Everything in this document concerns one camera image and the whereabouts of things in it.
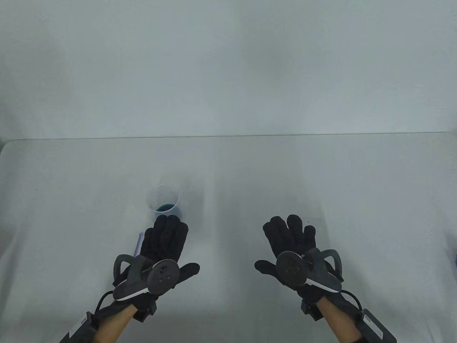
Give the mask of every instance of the gloved hand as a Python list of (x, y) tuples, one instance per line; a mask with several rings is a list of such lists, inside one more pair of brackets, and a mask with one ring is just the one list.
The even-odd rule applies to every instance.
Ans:
[[(140, 255), (150, 259), (151, 265), (164, 259), (172, 259), (178, 262), (188, 232), (189, 228), (178, 217), (160, 215), (155, 220), (154, 227), (146, 230)], [(121, 273), (118, 279), (114, 280), (113, 285), (115, 287), (127, 277), (128, 269), (129, 267)], [(191, 276), (198, 274), (199, 271), (200, 265), (197, 263), (184, 265), (180, 268), (178, 281), (173, 288)], [(134, 305), (138, 309), (134, 318), (143, 322), (148, 315), (154, 313), (155, 301), (158, 298), (158, 295), (143, 293), (128, 300), (114, 301), (111, 305), (96, 311), (94, 317), (96, 320), (101, 320), (122, 311), (129, 305)]]
[[(278, 257), (278, 255), (284, 251), (292, 251), (298, 255), (303, 255), (309, 249), (316, 247), (316, 229), (314, 226), (308, 225), (303, 230), (302, 227), (302, 220), (295, 214), (288, 216), (287, 225), (281, 217), (273, 217), (268, 223), (263, 225), (263, 231), (265, 232), (265, 236), (270, 242), (271, 249), (273, 250), (275, 257)], [(327, 270), (339, 278), (342, 282), (343, 278), (335, 272), (330, 263), (325, 262), (325, 264), (327, 266)], [(271, 275), (283, 285), (286, 285), (279, 277), (278, 272), (276, 271), (276, 265), (272, 264), (271, 262), (259, 260), (255, 263), (255, 268), (262, 274)], [(298, 295), (303, 299), (302, 310), (305, 312), (305, 314), (309, 313), (314, 320), (319, 320), (322, 318), (322, 314), (317, 308), (316, 303), (324, 296), (335, 306), (353, 318), (357, 318), (360, 315), (360, 311), (354, 305), (348, 302), (341, 295), (341, 293), (327, 292), (321, 288), (308, 284), (300, 287), (289, 288), (296, 291)]]
[[(288, 216), (287, 225), (281, 217), (273, 217), (268, 223), (263, 225), (263, 231), (270, 242), (275, 257), (278, 257), (284, 251), (292, 251), (298, 255), (303, 255), (309, 249), (316, 247), (314, 237), (316, 235), (316, 229), (314, 226), (308, 225), (304, 229), (302, 228), (302, 220), (295, 214)], [(275, 264), (265, 260), (259, 260), (254, 266), (262, 274), (271, 275), (283, 285), (286, 285), (279, 277)], [(332, 273), (335, 273), (330, 264), (327, 264), (327, 268)], [(289, 288), (295, 290), (308, 306), (314, 305), (329, 293), (321, 288), (307, 284), (301, 287)]]

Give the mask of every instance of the white backdrop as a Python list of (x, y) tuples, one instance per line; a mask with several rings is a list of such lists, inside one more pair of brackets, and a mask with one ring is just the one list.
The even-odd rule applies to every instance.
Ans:
[(454, 0), (1, 0), (0, 138), (447, 131)]

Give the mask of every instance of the forearm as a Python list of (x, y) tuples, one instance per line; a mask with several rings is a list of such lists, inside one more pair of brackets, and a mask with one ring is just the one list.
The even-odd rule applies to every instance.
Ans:
[(316, 305), (340, 343), (353, 343), (362, 338), (352, 318), (327, 298), (322, 298)]
[(137, 312), (137, 308), (130, 305), (121, 312), (105, 319), (95, 334), (92, 343), (114, 343), (117, 341), (128, 322)]

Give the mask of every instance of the black cable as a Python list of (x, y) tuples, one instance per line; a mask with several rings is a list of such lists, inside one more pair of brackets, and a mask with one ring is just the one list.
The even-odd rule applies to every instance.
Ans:
[(97, 312), (98, 312), (98, 310), (100, 309), (100, 306), (101, 306), (103, 300), (105, 300), (105, 298), (106, 298), (109, 294), (113, 294), (113, 291), (110, 290), (109, 292), (106, 292), (104, 295), (101, 296), (100, 301), (98, 302), (97, 308), (95, 309), (95, 312), (94, 312), (94, 313), (97, 313)]
[(345, 293), (348, 296), (350, 296), (352, 299), (354, 299), (357, 303), (357, 306), (359, 307), (360, 312), (362, 312), (362, 305), (355, 295), (353, 295), (351, 292), (348, 292), (347, 290), (344, 290), (344, 289), (341, 290), (341, 293)]

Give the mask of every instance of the plastic cup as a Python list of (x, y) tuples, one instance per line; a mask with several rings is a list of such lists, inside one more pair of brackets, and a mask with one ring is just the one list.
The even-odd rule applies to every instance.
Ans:
[(163, 183), (155, 186), (148, 195), (148, 206), (154, 212), (154, 219), (158, 216), (175, 215), (182, 218), (182, 212), (178, 207), (181, 194), (172, 186)]

